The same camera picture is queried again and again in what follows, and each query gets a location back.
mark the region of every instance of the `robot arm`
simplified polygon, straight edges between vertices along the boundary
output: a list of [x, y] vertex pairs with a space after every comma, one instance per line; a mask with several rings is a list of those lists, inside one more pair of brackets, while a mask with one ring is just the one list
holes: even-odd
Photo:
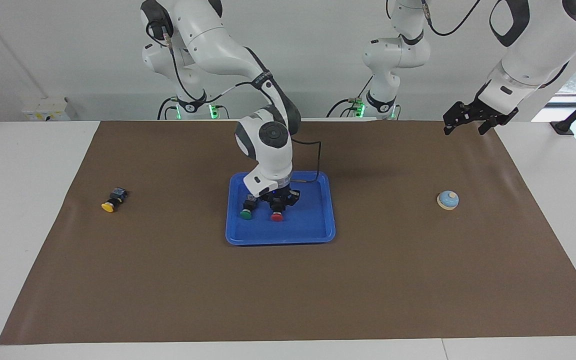
[[423, 66], [430, 58], [425, 22], [421, 0], [396, 0], [391, 24], [399, 36], [375, 39], [363, 51], [363, 63], [373, 73], [370, 89], [362, 98], [366, 116], [390, 116], [400, 88], [400, 78], [393, 71]]
[[481, 135], [506, 125], [519, 112], [518, 105], [558, 77], [576, 54], [576, 0], [505, 1], [514, 23], [506, 34], [496, 32], [492, 23], [491, 29], [508, 51], [473, 102], [457, 102], [444, 114], [446, 135], [472, 121], [484, 121]]
[[[142, 3], [141, 22], [154, 40], [165, 41], [164, 33], [168, 30], [174, 31], [169, 13], [156, 1]], [[146, 45], [141, 51], [144, 63], [151, 71], [165, 76], [172, 82], [176, 93], [177, 109], [182, 119], [210, 118], [210, 107], [202, 102], [209, 95], [202, 86], [201, 76], [198, 71], [187, 68], [194, 64], [195, 60], [188, 53], [186, 44], [179, 34], [174, 33], [170, 40], [171, 48], [160, 46], [158, 43]]]
[[[286, 194], [291, 191], [293, 173], [291, 136], [299, 130], [301, 114], [257, 55], [228, 34], [220, 19], [221, 2], [180, 0], [169, 13], [156, 0], [146, 0], [142, 11], [142, 18], [146, 17], [146, 28], [155, 25], [152, 28], [153, 37], [166, 41], [172, 51], [178, 50], [174, 52], [174, 57], [180, 54], [182, 57], [178, 59], [186, 61], [183, 56], [187, 51], [188, 60], [207, 73], [244, 76], [251, 86], [263, 93], [269, 104], [240, 119], [235, 131], [235, 139], [242, 152], [258, 161], [258, 166], [244, 178], [244, 183], [256, 198], [273, 204], [276, 212], [294, 204], [285, 199], [290, 198]], [[171, 78], [170, 74], [168, 70], [166, 76]], [[180, 79], [185, 90], [191, 94], [194, 92], [195, 96], [203, 91], [196, 79], [192, 71], [186, 72]], [[186, 87], [186, 84], [194, 84], [195, 87]], [[205, 92], [202, 98], [195, 96], [194, 100], [199, 99], [199, 103], [206, 100]]]

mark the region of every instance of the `brown paper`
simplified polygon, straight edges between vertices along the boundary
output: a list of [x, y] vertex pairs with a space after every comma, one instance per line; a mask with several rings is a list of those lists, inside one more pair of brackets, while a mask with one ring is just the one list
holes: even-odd
[[[305, 123], [336, 238], [238, 248], [229, 179], [256, 163], [234, 128], [102, 123], [0, 344], [576, 335], [576, 271], [494, 131]], [[316, 155], [295, 145], [295, 170]]]

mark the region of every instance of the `blue tray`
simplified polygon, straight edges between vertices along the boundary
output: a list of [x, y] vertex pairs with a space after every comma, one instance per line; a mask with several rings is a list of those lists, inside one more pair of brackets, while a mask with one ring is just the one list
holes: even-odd
[[[311, 180], [316, 171], [295, 171], [293, 179]], [[269, 246], [287, 244], [322, 244], [330, 242], [336, 234], [332, 212], [329, 178], [320, 172], [317, 182], [291, 182], [291, 189], [301, 191], [294, 206], [283, 212], [283, 221], [270, 219], [272, 210], [267, 202], [259, 202], [252, 219], [242, 219], [240, 212], [249, 194], [244, 177], [238, 173], [230, 179], [226, 239], [234, 246]]]

